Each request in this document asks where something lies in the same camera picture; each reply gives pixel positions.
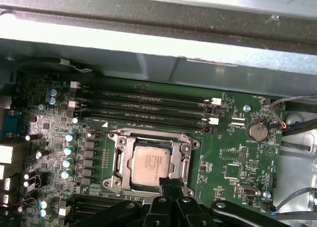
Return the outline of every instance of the mounting screw hole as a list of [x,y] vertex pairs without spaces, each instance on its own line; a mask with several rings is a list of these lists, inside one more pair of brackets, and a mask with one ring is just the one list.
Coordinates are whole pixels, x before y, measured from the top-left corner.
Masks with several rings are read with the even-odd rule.
[[154,221],[154,226],[159,226],[160,222],[159,221]]

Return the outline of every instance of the integrated circuit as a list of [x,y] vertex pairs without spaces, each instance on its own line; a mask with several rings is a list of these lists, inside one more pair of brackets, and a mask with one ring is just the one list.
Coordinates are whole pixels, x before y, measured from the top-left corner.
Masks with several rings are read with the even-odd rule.
[[240,165],[227,164],[225,170],[225,179],[239,179],[240,176]]
[[159,178],[168,177],[170,151],[168,149],[136,146],[132,161],[132,182],[159,186]]

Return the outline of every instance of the capacitor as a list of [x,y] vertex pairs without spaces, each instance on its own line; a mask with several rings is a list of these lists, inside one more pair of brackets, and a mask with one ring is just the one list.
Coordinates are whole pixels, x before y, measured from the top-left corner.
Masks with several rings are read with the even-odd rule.
[[71,142],[72,140],[76,139],[76,134],[75,133],[68,133],[66,136],[65,136],[65,140],[67,142]]
[[40,138],[39,134],[32,134],[32,135],[25,136],[25,140],[26,141],[32,141],[32,140],[36,140],[36,139],[39,139],[39,138]]
[[73,146],[68,146],[64,149],[64,154],[65,155],[70,155],[75,151],[75,148]]
[[48,103],[50,105],[58,105],[59,101],[56,98],[54,98],[54,97],[49,97],[48,98]]
[[39,111],[44,111],[45,110],[45,106],[43,104],[39,104],[38,105],[38,110]]
[[74,160],[72,158],[68,158],[63,161],[62,165],[64,168],[69,168],[73,163],[74,163]]
[[49,95],[50,95],[51,97],[57,96],[57,90],[56,90],[56,89],[50,89],[50,90],[49,90]]
[[35,178],[31,178],[31,179],[28,179],[27,181],[25,181],[24,183],[23,183],[23,186],[24,187],[28,187],[29,185],[32,185],[32,184],[34,184],[35,183]]
[[71,169],[66,169],[65,171],[61,173],[61,178],[68,179],[69,176],[71,176],[72,174],[73,174],[73,171]]
[[36,157],[42,158],[42,157],[49,155],[49,154],[50,154],[50,151],[48,149],[39,150],[38,152],[36,152]]
[[37,172],[36,172],[36,170],[34,170],[34,171],[31,171],[31,172],[25,174],[23,177],[25,180],[28,180],[28,179],[34,177],[36,174],[37,174]]
[[45,198],[43,201],[40,202],[40,207],[42,209],[46,209],[51,205],[51,200],[49,198]]
[[48,208],[46,208],[45,210],[44,210],[44,209],[41,209],[41,210],[39,211],[39,215],[40,215],[40,217],[45,217],[45,216],[47,216],[50,212],[51,212],[51,209],[48,207]]
[[73,124],[77,124],[78,123],[78,118],[77,117],[74,117],[73,119],[71,119],[71,122]]

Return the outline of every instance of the gray cable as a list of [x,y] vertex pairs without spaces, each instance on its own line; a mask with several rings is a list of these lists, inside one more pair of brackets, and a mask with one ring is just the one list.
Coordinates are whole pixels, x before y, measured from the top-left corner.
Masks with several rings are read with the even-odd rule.
[[285,200],[283,200],[277,207],[276,210],[279,211],[282,206],[284,206],[287,202],[289,202],[290,200],[292,200],[293,198],[300,196],[302,194],[305,194],[307,192],[311,192],[311,191],[317,191],[317,188],[314,187],[307,187],[307,188],[303,188],[300,189],[298,191],[295,191],[294,193],[290,194]]
[[272,219],[277,221],[281,220],[307,220],[313,221],[317,220],[317,213],[314,211],[294,211],[285,212],[271,216]]

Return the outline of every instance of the chip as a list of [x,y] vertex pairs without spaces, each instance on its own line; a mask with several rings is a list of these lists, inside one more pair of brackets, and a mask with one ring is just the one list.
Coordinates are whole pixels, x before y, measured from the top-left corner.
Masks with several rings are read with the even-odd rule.
[[48,164],[47,163],[42,163],[41,164],[41,169],[47,169],[48,168]]
[[92,183],[92,179],[91,178],[83,178],[81,180],[81,184],[82,185],[90,185]]
[[44,130],[48,130],[50,128],[50,124],[49,123],[44,123],[43,124],[43,129]]
[[227,164],[226,172],[224,175],[225,179],[239,179],[240,176],[240,165]]
[[84,177],[86,177],[86,176],[90,177],[93,174],[93,172],[94,172],[94,169],[92,169],[92,168],[84,168],[83,169],[83,176]]
[[53,197],[53,202],[59,202],[60,200],[60,197],[59,196],[54,196]]
[[85,167],[92,167],[94,165],[94,160],[93,159],[84,159],[84,166]]
[[63,184],[61,184],[61,183],[56,183],[56,184],[55,184],[55,189],[56,189],[56,190],[59,190],[59,191],[62,190],[62,189],[63,189]]
[[85,144],[86,148],[95,148],[96,147],[96,142],[95,141],[87,141]]
[[146,186],[159,186],[159,178],[168,176],[169,163],[170,151],[168,149],[136,146],[132,182]]
[[94,150],[85,150],[85,158],[93,158],[95,156]]
[[56,143],[55,144],[55,149],[62,149],[62,148],[63,148],[62,143]]

